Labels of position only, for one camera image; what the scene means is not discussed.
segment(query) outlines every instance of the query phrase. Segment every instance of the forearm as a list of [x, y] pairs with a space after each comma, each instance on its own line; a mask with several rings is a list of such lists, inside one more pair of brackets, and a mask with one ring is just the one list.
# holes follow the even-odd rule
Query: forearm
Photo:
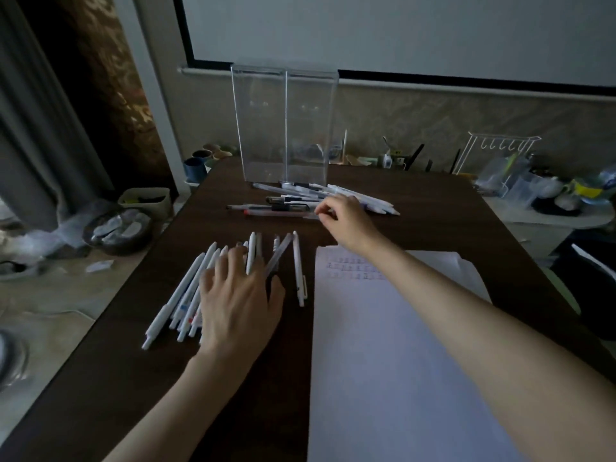
[[613, 456], [611, 383], [389, 240], [379, 238], [366, 251], [475, 382], [524, 453], [537, 460]]
[[197, 353], [105, 462], [187, 461], [249, 369], [215, 353]]

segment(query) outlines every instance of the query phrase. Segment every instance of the curtain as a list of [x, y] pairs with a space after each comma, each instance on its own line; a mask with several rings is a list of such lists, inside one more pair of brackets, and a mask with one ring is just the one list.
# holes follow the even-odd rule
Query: curtain
[[0, 199], [51, 232], [113, 189], [15, 0], [0, 0]]

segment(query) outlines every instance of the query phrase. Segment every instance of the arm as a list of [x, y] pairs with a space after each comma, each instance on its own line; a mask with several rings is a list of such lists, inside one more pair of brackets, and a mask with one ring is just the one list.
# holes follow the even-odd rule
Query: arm
[[272, 336], [285, 290], [263, 259], [244, 271], [246, 248], [233, 248], [200, 281], [203, 344], [180, 379], [105, 458], [105, 462], [187, 461], [235, 394]]
[[394, 245], [355, 198], [327, 198], [316, 213], [339, 243], [373, 263], [413, 306], [522, 453], [537, 461], [613, 460], [616, 390], [608, 380]]

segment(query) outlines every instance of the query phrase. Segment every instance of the sheet of paper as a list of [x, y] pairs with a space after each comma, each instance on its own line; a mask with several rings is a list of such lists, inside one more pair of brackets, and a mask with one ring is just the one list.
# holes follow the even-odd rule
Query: sheet of paper
[[[489, 300], [457, 253], [411, 252]], [[477, 389], [374, 266], [320, 247], [308, 461], [519, 461]]]

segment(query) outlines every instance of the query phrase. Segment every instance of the dark brown table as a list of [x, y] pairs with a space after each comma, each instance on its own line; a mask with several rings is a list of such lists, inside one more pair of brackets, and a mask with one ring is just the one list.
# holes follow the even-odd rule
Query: dark brown table
[[[457, 251], [483, 278], [494, 304], [577, 354], [613, 382], [616, 362], [466, 180], [329, 167], [329, 180], [390, 201], [400, 217], [375, 216], [377, 226], [405, 249]], [[88, 335], [0, 449], [1, 461], [99, 461], [180, 376], [197, 341], [176, 342], [168, 329], [147, 352], [144, 333], [195, 256], [263, 232], [297, 230], [310, 298], [297, 305], [293, 255], [280, 277], [285, 310], [261, 357], [204, 436], [193, 460], [306, 459], [316, 248], [334, 240], [316, 220], [246, 218], [226, 204], [263, 203], [266, 192], [243, 181], [238, 158], [220, 163], [150, 249]]]

